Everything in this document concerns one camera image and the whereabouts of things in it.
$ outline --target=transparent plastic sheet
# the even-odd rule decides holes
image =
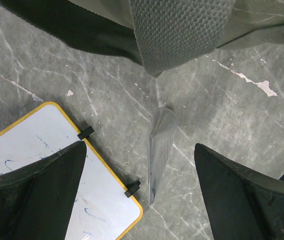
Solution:
[[[154,202],[174,142],[176,129],[177,118],[171,109],[162,107],[154,112],[152,132],[147,144],[150,204]]]

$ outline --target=gray fabric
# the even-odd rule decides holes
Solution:
[[[176,130],[177,118],[171,109],[161,107],[153,113],[152,131],[147,144],[150,204],[155,199],[174,143]]]
[[[235,0],[130,0],[145,69],[157,76],[213,51]]]
[[[284,0],[236,0],[218,46],[235,50],[262,43],[284,44]]]
[[[107,18],[117,24],[133,29],[129,0],[69,0],[70,2]]]
[[[134,29],[138,57],[154,76],[216,47],[284,44],[284,0],[69,1]]]
[[[263,43],[284,44],[284,25],[252,31],[222,45],[220,48],[223,50],[237,50],[254,47]]]

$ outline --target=gray marble floor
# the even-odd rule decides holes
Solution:
[[[284,173],[284,46],[216,50],[155,79],[127,59],[71,49],[0,7],[0,131],[41,101],[92,125],[94,145],[123,182],[140,178],[145,214],[125,240],[213,239],[196,143],[268,176]],[[174,109],[179,131],[148,207],[146,139],[159,106]]]

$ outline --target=paint chip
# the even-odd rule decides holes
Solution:
[[[71,90],[68,90],[67,95],[66,96],[72,96],[74,93]]]
[[[261,58],[260,58],[260,61],[262,61],[264,64],[267,64],[264,59],[261,59]]]
[[[18,83],[12,81],[12,80],[9,80],[8,78],[4,77],[3,75],[1,75],[1,77],[3,79],[5,79],[6,81],[10,82],[12,85],[18,87],[19,89],[23,90],[24,92],[26,92],[27,94],[31,95],[33,97],[33,100],[34,101],[38,101],[38,102],[44,102],[44,100],[42,100],[40,97],[36,96],[35,93],[31,92],[31,91],[28,91],[26,88],[20,86]]]
[[[233,73],[233,74],[235,74],[235,75],[238,75],[241,79],[245,79],[245,81],[246,81],[247,83],[252,83],[252,84],[258,86],[260,89],[262,89],[262,90],[266,93],[266,95],[267,95],[268,97],[277,96],[276,92],[272,91],[272,90],[269,88],[269,81],[254,82],[254,81],[252,81],[251,79],[248,79],[244,74],[238,73],[238,72],[236,72],[235,70],[230,69],[229,67],[227,67],[227,66],[225,66],[225,65],[223,65],[223,64],[221,64],[221,63],[219,63],[218,61],[217,61],[216,63],[219,64],[222,68],[231,71],[231,73]]]

